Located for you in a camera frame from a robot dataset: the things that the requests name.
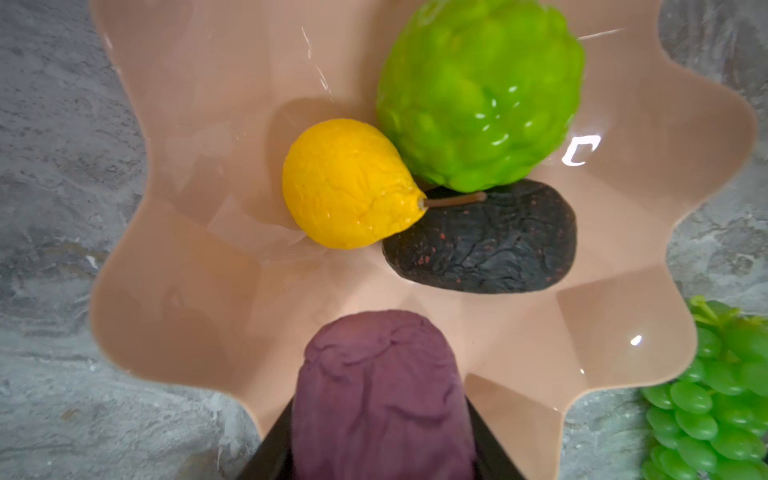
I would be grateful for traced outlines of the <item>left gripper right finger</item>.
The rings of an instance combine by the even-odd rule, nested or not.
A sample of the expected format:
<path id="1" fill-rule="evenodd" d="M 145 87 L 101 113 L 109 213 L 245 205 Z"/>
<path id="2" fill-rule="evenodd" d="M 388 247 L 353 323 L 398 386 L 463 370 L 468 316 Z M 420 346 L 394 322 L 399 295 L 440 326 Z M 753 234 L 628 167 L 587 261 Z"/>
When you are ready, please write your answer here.
<path id="1" fill-rule="evenodd" d="M 525 477 L 504 451 L 474 405 L 467 401 L 472 426 L 475 480 L 524 480 Z"/>

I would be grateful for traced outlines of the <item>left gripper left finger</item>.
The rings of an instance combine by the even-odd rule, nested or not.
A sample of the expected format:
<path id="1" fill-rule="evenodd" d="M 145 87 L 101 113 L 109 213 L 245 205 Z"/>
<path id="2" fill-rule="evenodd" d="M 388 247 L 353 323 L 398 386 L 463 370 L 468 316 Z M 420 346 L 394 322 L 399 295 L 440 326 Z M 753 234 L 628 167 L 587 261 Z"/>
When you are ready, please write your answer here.
<path id="1" fill-rule="evenodd" d="M 291 452 L 293 400 L 281 412 L 258 449 L 237 475 L 237 480 L 292 480 Z"/>

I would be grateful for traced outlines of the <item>purple fake fruit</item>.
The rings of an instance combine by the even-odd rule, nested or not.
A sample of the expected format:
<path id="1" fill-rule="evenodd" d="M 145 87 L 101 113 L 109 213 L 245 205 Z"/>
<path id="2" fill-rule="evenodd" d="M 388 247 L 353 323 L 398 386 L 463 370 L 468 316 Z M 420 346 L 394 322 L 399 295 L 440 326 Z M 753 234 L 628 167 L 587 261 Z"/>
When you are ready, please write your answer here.
<path id="1" fill-rule="evenodd" d="M 453 350 L 426 317 L 368 311 L 319 329 L 293 399 L 297 479 L 472 479 L 476 447 Z"/>

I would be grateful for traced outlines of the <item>green grape bunch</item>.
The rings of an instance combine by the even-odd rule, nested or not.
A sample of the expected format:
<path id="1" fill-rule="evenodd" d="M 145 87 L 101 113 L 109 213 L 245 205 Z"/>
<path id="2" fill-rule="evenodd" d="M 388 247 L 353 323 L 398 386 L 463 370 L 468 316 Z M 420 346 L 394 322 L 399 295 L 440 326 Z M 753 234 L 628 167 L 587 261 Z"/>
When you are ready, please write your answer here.
<path id="1" fill-rule="evenodd" d="M 645 479 L 767 476 L 767 319 L 689 299 L 697 348 L 677 378 L 641 393 L 653 440 Z"/>

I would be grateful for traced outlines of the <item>dark fake avocado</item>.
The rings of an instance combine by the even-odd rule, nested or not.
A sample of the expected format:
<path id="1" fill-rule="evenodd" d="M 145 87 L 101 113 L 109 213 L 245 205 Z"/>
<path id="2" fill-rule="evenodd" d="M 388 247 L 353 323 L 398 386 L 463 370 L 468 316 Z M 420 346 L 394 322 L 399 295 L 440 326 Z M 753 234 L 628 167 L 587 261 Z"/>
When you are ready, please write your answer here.
<path id="1" fill-rule="evenodd" d="M 492 188 L 483 202 L 430 209 L 382 242 L 385 260 L 401 277 L 478 294 L 547 289 L 568 274 L 576 247 L 571 205 L 530 179 Z"/>

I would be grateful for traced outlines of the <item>yellow fake pear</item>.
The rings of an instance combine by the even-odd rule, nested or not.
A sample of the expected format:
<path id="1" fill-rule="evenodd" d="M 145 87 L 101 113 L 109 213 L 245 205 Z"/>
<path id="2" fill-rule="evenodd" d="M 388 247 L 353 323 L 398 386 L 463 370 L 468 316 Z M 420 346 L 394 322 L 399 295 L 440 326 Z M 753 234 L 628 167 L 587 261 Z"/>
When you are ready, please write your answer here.
<path id="1" fill-rule="evenodd" d="M 282 192 L 308 237 L 342 250 L 403 232 L 429 209 L 487 199 L 485 192 L 428 199 L 392 142 L 352 119 L 318 123 L 297 138 L 283 164 Z"/>

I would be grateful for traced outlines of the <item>green custard apple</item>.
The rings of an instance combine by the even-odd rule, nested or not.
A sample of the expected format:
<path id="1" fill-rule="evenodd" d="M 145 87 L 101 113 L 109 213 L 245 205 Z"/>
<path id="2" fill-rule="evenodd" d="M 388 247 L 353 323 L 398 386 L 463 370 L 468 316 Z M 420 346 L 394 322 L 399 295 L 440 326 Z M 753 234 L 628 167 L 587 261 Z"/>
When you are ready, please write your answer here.
<path id="1" fill-rule="evenodd" d="M 526 177 L 565 140 L 585 52 L 537 1 L 428 1 L 379 77 L 382 132 L 421 180 L 471 193 Z"/>

